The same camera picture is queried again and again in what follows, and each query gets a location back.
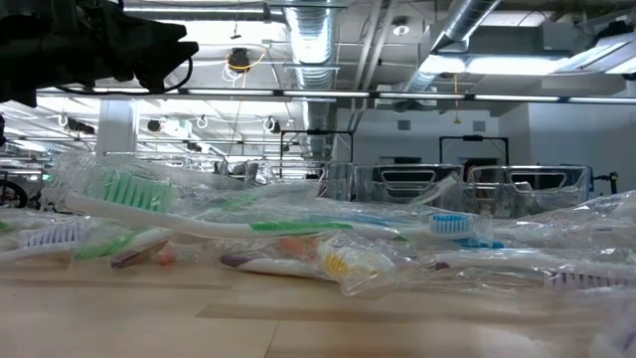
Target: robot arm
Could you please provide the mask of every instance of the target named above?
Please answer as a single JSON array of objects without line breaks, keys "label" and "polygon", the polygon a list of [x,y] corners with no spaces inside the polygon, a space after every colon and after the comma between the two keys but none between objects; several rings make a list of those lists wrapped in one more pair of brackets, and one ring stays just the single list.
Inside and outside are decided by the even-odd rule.
[{"label": "robot arm", "polygon": [[107,0],[0,0],[0,101],[36,106],[36,90],[135,78],[150,92],[199,51],[182,25],[126,16]]}]

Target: fluorescent light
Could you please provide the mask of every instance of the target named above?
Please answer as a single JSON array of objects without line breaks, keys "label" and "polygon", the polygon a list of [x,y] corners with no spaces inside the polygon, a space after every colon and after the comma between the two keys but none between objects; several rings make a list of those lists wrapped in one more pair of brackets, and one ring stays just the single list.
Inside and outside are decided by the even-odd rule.
[{"label": "fluorescent light", "polygon": [[240,7],[234,8],[233,5],[228,5],[228,8],[221,7],[197,7],[197,6],[175,6],[175,7],[125,7],[125,12],[148,12],[148,13],[250,13],[250,14],[262,14],[260,9],[242,9]]},{"label": "fluorescent light", "polygon": [[498,95],[498,94],[476,94],[477,100],[498,100],[498,101],[542,101],[556,102],[559,100],[557,96],[549,95]]},{"label": "fluorescent light", "polygon": [[516,56],[475,57],[468,63],[466,72],[480,75],[543,76],[556,71],[561,60],[563,59]]},{"label": "fluorescent light", "polygon": [[613,74],[613,75],[622,75],[622,74],[630,75],[630,74],[636,73],[636,57],[622,63],[621,65],[609,70],[606,73]]},{"label": "fluorescent light", "polygon": [[461,74],[466,72],[464,60],[456,57],[430,55],[419,66],[419,71],[426,74]]},{"label": "fluorescent light", "polygon": [[274,95],[273,90],[266,89],[188,89],[188,92],[207,95]]},{"label": "fluorescent light", "polygon": [[355,97],[367,98],[369,93],[366,91],[343,91],[343,90],[284,90],[283,95],[299,95],[299,96],[328,96],[328,97]]},{"label": "fluorescent light", "polygon": [[381,92],[380,98],[390,99],[453,99],[462,100],[464,94],[444,94],[444,93],[408,93],[408,92]]},{"label": "fluorescent light", "polygon": [[590,104],[636,104],[636,98],[621,97],[572,97],[570,103],[590,103]]},{"label": "fluorescent light", "polygon": [[2,169],[3,172],[8,174],[21,174],[21,175],[40,175],[42,170],[28,170],[28,169]]}]

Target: white toothbrush bristles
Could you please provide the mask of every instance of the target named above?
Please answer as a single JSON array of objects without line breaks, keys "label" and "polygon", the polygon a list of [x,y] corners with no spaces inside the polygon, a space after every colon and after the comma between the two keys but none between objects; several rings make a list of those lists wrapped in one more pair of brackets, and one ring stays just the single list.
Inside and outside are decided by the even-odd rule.
[{"label": "white toothbrush bristles", "polygon": [[64,244],[76,243],[84,234],[82,223],[59,224],[48,228],[37,230],[25,230],[20,233],[21,247],[23,249]]}]

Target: green toothbrush bristles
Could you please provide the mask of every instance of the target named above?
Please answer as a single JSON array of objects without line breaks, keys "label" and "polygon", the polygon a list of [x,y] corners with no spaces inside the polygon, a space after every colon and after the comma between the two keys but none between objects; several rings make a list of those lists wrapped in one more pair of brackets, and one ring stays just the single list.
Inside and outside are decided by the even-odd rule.
[{"label": "green toothbrush bristles", "polygon": [[111,171],[92,185],[87,195],[110,203],[165,213],[172,205],[175,192],[168,184]]}]

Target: blue toothbrush bristles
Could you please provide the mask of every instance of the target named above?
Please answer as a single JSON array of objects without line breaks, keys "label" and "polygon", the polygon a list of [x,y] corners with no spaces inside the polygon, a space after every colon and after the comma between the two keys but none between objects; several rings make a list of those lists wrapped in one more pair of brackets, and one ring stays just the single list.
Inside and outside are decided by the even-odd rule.
[{"label": "blue toothbrush bristles", "polygon": [[430,219],[430,231],[434,234],[461,234],[472,231],[470,217],[461,214],[435,214]]}]

